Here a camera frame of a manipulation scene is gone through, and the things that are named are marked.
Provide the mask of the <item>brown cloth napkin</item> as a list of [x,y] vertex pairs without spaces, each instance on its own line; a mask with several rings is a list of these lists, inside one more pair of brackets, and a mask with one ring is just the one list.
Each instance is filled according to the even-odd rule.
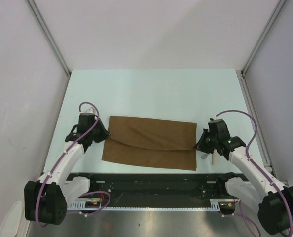
[[197,169],[197,125],[139,117],[110,116],[102,159],[124,165]]

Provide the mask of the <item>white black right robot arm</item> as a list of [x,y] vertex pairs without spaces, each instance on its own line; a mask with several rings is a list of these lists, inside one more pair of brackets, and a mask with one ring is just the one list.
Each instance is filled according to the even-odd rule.
[[293,233],[293,186],[286,186],[260,166],[242,139],[230,136],[224,120],[210,119],[194,147],[206,154],[218,153],[225,157],[248,179],[247,185],[233,172],[219,177],[216,192],[221,198],[240,199],[257,213],[261,226],[270,235],[285,230],[290,235]]

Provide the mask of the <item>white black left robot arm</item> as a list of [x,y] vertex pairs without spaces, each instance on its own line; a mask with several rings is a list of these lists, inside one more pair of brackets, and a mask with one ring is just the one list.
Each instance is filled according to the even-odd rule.
[[100,143],[110,137],[99,113],[81,112],[78,124],[65,137],[62,154],[54,166],[36,181],[28,181],[24,187],[24,213],[28,221],[41,226],[59,225],[64,220],[68,206],[83,194],[93,197],[96,183],[88,178],[76,177],[66,182],[76,163],[92,143]]

